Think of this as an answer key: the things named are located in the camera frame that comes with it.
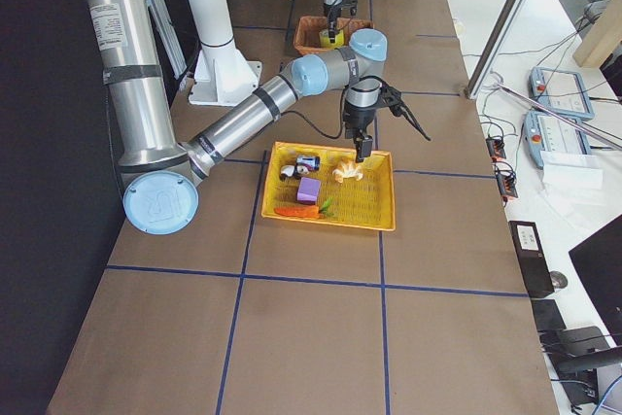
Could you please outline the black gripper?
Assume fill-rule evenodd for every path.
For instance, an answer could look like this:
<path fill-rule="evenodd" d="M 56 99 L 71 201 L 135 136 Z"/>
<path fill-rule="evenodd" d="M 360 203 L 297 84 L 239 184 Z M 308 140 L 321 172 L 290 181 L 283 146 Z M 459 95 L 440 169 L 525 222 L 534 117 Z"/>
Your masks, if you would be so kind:
<path fill-rule="evenodd" d="M 427 141 L 431 140 L 396 88 L 381 86 L 371 93 L 372 102 L 369 106 L 356 105 L 354 98 L 363 95 L 363 91 L 356 90 L 351 97 L 347 96 L 342 113 L 346 137 L 355 143 L 356 163 L 364 162 L 371 155 L 373 138 L 367 134 L 367 128 L 374 120 L 376 112 L 381 109 L 389 109 L 396 118 L 405 118 Z"/>
<path fill-rule="evenodd" d="M 324 14 L 327 18 L 327 34 L 331 44 L 336 41 L 336 19 L 341 16 L 341 11 L 346 10 L 353 17 L 358 11 L 358 0 L 323 0 Z"/>

